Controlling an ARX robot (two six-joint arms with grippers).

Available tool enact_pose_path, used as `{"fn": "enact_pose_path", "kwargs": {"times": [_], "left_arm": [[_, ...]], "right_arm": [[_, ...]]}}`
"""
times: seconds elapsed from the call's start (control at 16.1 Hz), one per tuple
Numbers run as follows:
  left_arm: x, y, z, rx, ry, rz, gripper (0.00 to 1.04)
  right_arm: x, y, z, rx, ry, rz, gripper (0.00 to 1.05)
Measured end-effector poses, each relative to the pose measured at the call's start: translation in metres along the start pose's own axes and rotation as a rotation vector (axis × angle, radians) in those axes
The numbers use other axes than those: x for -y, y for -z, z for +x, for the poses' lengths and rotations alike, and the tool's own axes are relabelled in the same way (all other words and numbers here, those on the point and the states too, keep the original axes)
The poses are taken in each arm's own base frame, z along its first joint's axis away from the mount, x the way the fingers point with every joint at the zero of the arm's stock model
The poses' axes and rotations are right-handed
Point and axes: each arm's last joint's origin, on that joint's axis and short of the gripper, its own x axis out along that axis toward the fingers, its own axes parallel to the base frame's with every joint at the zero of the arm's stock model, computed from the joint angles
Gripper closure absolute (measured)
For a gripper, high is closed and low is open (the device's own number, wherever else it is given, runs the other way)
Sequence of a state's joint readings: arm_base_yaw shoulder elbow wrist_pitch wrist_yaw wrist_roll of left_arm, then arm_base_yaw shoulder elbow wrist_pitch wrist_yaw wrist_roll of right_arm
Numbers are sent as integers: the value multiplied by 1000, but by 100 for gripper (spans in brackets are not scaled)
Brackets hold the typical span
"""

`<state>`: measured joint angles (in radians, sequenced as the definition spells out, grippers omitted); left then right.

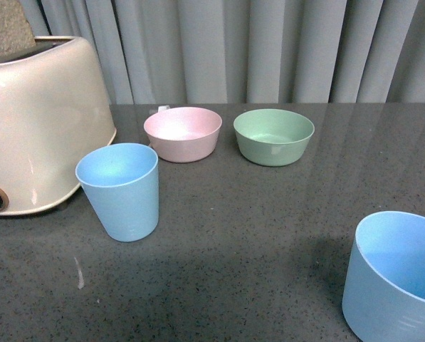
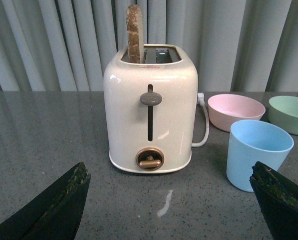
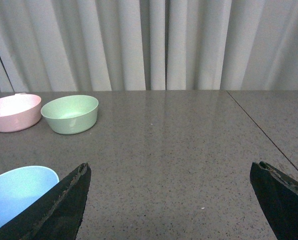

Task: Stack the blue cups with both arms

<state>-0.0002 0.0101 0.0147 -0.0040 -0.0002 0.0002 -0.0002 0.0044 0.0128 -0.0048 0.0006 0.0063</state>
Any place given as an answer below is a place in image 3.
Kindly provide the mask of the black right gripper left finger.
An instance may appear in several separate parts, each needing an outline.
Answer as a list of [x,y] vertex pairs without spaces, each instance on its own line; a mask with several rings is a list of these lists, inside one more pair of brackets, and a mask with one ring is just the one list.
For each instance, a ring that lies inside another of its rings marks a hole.
[[74,240],[83,220],[91,181],[82,163],[27,209],[0,227],[0,240]]

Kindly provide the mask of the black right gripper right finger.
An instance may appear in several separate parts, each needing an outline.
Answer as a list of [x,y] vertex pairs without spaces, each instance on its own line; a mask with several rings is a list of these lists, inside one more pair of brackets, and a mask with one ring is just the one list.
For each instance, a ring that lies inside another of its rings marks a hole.
[[250,182],[279,240],[298,240],[298,181],[262,161],[252,163]]

